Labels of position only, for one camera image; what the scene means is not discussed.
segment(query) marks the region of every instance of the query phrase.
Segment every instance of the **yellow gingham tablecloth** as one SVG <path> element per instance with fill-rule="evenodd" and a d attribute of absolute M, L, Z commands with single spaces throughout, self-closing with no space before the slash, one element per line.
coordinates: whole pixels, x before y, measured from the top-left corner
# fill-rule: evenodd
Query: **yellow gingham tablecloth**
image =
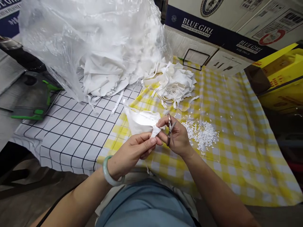
<path fill-rule="evenodd" d="M 303 201 L 300 187 L 282 156 L 245 73 L 224 76 L 206 68 L 202 71 L 185 69 L 191 70 L 197 80 L 192 97 L 199 95 L 200 98 L 193 101 L 186 112 L 174 110 L 172 106 L 168 109 L 181 122 L 188 119 L 186 115 L 191 115 L 197 123 L 207 121 L 220 132 L 219 141 L 213 143 L 214 148 L 208 147 L 205 155 L 201 155 L 197 143 L 192 140 L 201 158 L 247 205 L 274 207 Z M 130 107 L 159 112 L 164 116 L 167 111 L 158 96 L 151 98 L 157 86 L 146 88 Z M 186 98 L 180 103 L 183 109 L 189 100 Z M 104 144 L 108 152 L 102 152 L 98 162 L 102 163 L 107 155 L 114 154 L 129 137 L 130 129 L 123 113 Z M 166 145 L 157 146 L 146 163 L 160 178 L 168 179 L 181 190 L 198 196 L 187 166 Z M 145 167 L 145 164 L 139 161 L 137 166 Z"/>

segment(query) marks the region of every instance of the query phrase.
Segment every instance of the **scissors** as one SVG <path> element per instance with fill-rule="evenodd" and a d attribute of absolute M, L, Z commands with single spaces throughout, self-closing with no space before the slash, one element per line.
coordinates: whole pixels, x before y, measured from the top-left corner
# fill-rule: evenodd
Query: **scissors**
<path fill-rule="evenodd" d="M 168 115 L 168 134 L 167 134 L 167 146 L 169 147 L 170 145 L 170 137 L 171 137 L 171 132 L 175 126 L 175 124 L 177 123 L 176 121 L 172 124 L 171 123 L 171 116 L 170 114 L 167 114 Z"/>

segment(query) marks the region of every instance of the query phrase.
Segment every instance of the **left hand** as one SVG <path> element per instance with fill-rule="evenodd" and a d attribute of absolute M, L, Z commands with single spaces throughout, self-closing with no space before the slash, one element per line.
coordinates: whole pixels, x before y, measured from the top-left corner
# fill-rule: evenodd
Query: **left hand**
<path fill-rule="evenodd" d="M 151 135 L 151 132 L 144 132 L 131 136 L 108 160 L 108 172 L 114 180 L 129 173 L 140 158 L 146 159 L 156 144 L 162 145 L 158 137 L 150 138 Z"/>

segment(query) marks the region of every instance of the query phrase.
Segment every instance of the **tablecloth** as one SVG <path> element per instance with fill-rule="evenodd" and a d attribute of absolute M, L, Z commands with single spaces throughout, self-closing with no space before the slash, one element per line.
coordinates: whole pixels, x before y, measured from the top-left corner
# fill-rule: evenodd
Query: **tablecloth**
<path fill-rule="evenodd" d="M 192 120 L 211 123 L 220 132 L 219 141 L 201 158 L 245 204 L 286 206 L 303 201 L 300 187 L 244 72 L 224 76 L 205 68 L 188 69 L 197 80 L 192 96 L 200 98 L 192 102 L 187 112 L 170 106 L 164 110 L 157 96 L 150 97 L 155 85 L 142 92 L 139 85 L 128 86 L 124 98 L 129 103 L 134 100 L 130 106 L 139 110 L 161 115 L 170 111 L 180 121 L 191 115 Z M 119 104 L 114 116 L 110 116 L 118 98 L 119 95 L 101 98 L 94 103 L 99 112 L 95 114 L 87 102 L 77 103 L 62 91 L 44 121 L 23 121 L 11 141 L 28 148 L 42 166 L 90 175 L 130 136 L 126 115 L 121 114 L 123 105 Z M 181 102 L 181 107 L 185 108 L 187 102 L 188 99 Z M 160 178 L 197 195 L 185 163 L 165 145 L 157 147 L 146 164 Z M 140 160 L 137 166 L 145 167 L 145 163 Z"/>
<path fill-rule="evenodd" d="M 224 76 L 206 68 L 202 71 L 185 69 L 195 73 L 197 84 L 192 97 L 200 98 L 192 102 L 186 112 L 173 107 L 169 112 L 181 122 L 187 119 L 200 124 L 207 121 L 220 132 L 216 144 L 208 147 L 201 158 L 247 205 L 274 207 L 303 201 L 302 191 L 278 147 L 245 73 Z M 151 98 L 155 87 L 144 90 L 130 106 L 141 111 L 166 112 L 157 96 Z M 180 103 L 181 108 L 188 107 L 189 99 Z M 98 162 L 102 163 L 107 155 L 114 154 L 129 136 L 127 118 L 123 113 L 104 144 L 109 152 L 101 154 Z M 193 140 L 191 143 L 201 154 L 197 143 Z M 187 166 L 166 145 L 158 146 L 146 163 L 161 178 L 169 179 L 183 191 L 198 195 Z"/>
<path fill-rule="evenodd" d="M 132 102 L 141 89 L 140 85 L 128 85 L 123 99 Z M 93 102 L 98 112 L 95 114 L 87 101 L 78 103 L 61 91 L 43 121 L 24 120 L 10 141 L 31 151 L 41 166 L 91 175 L 100 167 L 96 163 L 98 155 L 108 152 L 103 144 L 122 112 L 123 105 L 119 104 L 110 116 L 119 96 Z"/>

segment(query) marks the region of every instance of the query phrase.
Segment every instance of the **finger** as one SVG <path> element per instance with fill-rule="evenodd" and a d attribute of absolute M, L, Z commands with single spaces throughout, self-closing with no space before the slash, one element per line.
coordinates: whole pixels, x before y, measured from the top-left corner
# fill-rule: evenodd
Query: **finger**
<path fill-rule="evenodd" d="M 143 155 L 140 156 L 140 159 L 142 159 L 142 160 L 146 159 L 155 148 L 156 148 L 156 146 L 153 146 L 152 148 L 150 148 L 148 151 L 146 151 Z"/>
<path fill-rule="evenodd" d="M 140 134 L 135 134 L 130 137 L 130 144 L 131 145 L 137 145 L 141 144 L 144 141 L 148 140 L 151 137 L 152 133 L 151 132 L 143 132 Z"/>
<path fill-rule="evenodd" d="M 180 124 L 180 122 L 178 122 L 178 120 L 173 116 L 170 116 L 170 120 L 172 124 L 177 122 L 175 126 L 177 126 L 178 123 Z M 156 126 L 159 128 L 163 127 L 164 125 L 168 125 L 168 116 L 162 117 L 156 124 Z"/>
<path fill-rule="evenodd" d="M 162 140 L 165 144 L 167 144 L 168 138 L 167 138 L 167 135 L 163 131 L 160 131 L 159 134 L 157 135 L 157 137 L 159 137 L 160 140 Z"/>
<path fill-rule="evenodd" d="M 156 140 L 157 140 L 157 145 L 159 145 L 159 146 L 163 145 L 163 143 L 162 143 L 162 141 L 161 141 L 161 139 L 159 137 L 156 137 Z"/>
<path fill-rule="evenodd" d="M 148 151 L 150 148 L 155 146 L 156 143 L 157 143 L 156 138 L 150 138 L 150 139 L 144 141 L 143 143 L 136 145 L 136 149 L 141 156 L 144 152 Z"/>

